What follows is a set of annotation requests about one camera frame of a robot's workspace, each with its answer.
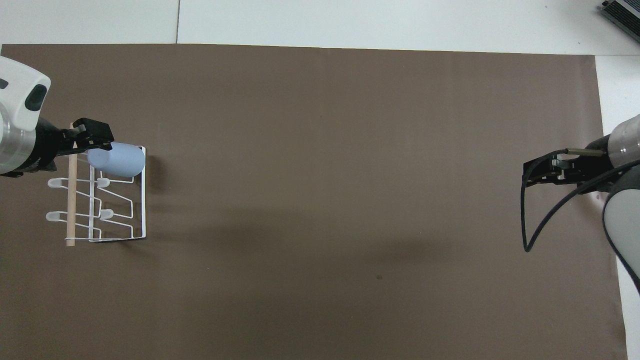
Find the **white wire rack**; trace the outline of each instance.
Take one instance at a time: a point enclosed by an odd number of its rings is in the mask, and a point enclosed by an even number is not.
[[[147,149],[143,146],[138,146],[142,149],[147,157]],[[77,178],[77,162],[86,163],[89,166],[89,179]],[[108,190],[112,183],[122,183],[124,185],[136,185],[136,178],[140,179],[140,198],[130,199],[123,195],[116,193],[115,191]],[[57,177],[50,179],[47,185],[50,188],[62,188],[67,190],[67,210],[66,211],[50,211],[46,215],[46,219],[52,222],[64,222],[67,223],[67,246],[74,246],[76,240],[87,240],[90,242],[105,242],[105,241],[120,241],[120,240],[136,240],[142,239],[147,236],[147,207],[146,207],[146,167],[143,168],[139,175],[129,178],[128,180],[116,180],[109,179],[105,173],[96,170],[93,166],[83,159],[78,159],[77,155],[69,156],[69,176]],[[88,193],[77,190],[77,183],[88,183]],[[128,204],[129,211],[125,213],[119,213],[113,209],[105,208],[104,201],[97,194],[102,193],[111,199],[121,200],[123,204]],[[86,198],[87,213],[78,213],[76,209],[76,199]],[[140,213],[136,214],[135,204],[140,204]],[[77,222],[77,217],[85,218],[86,223],[82,224]],[[122,237],[103,237],[103,227],[106,224],[113,224],[117,228],[122,230]],[[76,236],[76,227],[82,227],[86,229],[87,236],[85,238]],[[140,229],[141,234],[135,235],[136,229]]]

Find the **brown paper sheet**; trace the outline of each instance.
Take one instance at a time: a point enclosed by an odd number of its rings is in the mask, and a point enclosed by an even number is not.
[[[65,247],[0,179],[4,359],[624,359],[598,201],[522,250],[522,162],[602,135],[594,58],[5,45],[148,149],[148,238]],[[570,187],[530,191],[530,231]]]

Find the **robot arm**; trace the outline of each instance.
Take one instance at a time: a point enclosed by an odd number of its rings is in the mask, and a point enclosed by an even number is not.
[[[560,154],[580,155],[560,160]],[[551,216],[574,195],[608,192],[602,222],[607,239],[640,293],[640,115],[585,149],[564,149],[524,163],[521,187],[522,238],[529,252]],[[577,184],[542,220],[530,241],[524,221],[524,191],[541,183]]]
[[[103,122],[82,118],[58,129],[40,117],[49,87],[46,75],[0,56],[0,176],[54,171],[56,156],[111,150],[113,134]]]

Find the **dish rack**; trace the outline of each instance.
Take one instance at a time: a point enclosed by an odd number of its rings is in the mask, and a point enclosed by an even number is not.
[[[145,155],[146,162],[146,148],[138,147]],[[50,188],[67,190],[67,210],[50,211],[45,216],[51,222],[67,223],[67,246],[74,246],[76,240],[99,243],[146,237],[146,166],[140,174],[120,179],[91,166],[86,160],[86,154],[80,154],[81,158],[78,158],[78,154],[68,157],[68,177],[56,177],[47,182]],[[78,178],[79,162],[88,167],[87,179]],[[79,186],[82,190],[86,188],[86,192],[78,190]],[[86,211],[78,212],[78,200],[81,204],[86,204],[86,207],[80,205]],[[86,231],[86,237],[76,234],[78,228]]]

